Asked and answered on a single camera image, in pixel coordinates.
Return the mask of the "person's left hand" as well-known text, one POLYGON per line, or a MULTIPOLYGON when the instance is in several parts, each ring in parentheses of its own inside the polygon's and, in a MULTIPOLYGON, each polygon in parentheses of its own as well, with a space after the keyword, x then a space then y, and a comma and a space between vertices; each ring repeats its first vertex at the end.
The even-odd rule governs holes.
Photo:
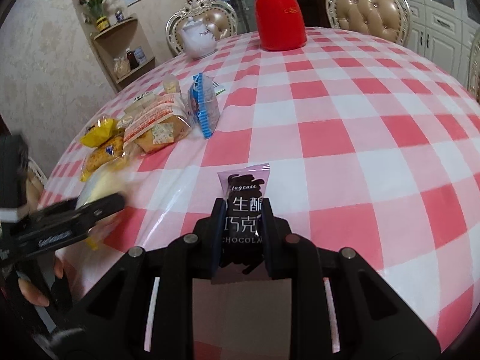
MULTIPOLYGON (((64 264, 55 255, 53 265, 55 278, 61 280, 64 276, 64 264)), ((18 274, 19 290, 24 295, 25 299, 34 306, 47 307, 50 305, 50 300, 44 295, 24 274, 18 274)))

